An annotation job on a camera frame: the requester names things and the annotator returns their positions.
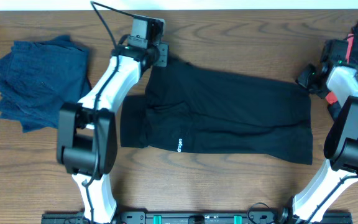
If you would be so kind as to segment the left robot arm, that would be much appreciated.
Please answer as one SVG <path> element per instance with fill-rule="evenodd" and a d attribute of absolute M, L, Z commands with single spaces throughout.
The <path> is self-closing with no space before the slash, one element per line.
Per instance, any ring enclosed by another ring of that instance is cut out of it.
<path fill-rule="evenodd" d="M 115 115 L 146 70 L 167 65 L 165 26 L 164 19 L 134 15 L 131 33 L 115 45 L 94 88 L 59 111 L 57 161 L 79 187 L 85 210 L 78 223 L 113 221 L 117 203 L 109 173 L 117 155 Z"/>

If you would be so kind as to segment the black t-shirt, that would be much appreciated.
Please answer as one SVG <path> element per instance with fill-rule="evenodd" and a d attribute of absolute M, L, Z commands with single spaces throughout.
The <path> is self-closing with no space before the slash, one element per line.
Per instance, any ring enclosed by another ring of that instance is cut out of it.
<path fill-rule="evenodd" d="M 198 154 L 268 154 L 310 165 L 311 100 L 299 86 L 171 58 L 122 104 L 121 146 Z"/>

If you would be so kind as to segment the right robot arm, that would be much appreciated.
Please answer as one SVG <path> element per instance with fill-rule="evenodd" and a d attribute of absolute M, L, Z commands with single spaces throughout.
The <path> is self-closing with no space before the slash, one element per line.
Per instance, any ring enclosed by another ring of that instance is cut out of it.
<path fill-rule="evenodd" d="M 283 208 L 279 223 L 351 223 L 348 214 L 328 212 L 349 186 L 358 182 L 358 68 L 349 60 L 348 40 L 326 41 L 321 67 L 308 65 L 296 82 L 325 98 L 332 93 L 341 110 L 325 143 L 325 160 L 310 183 Z"/>

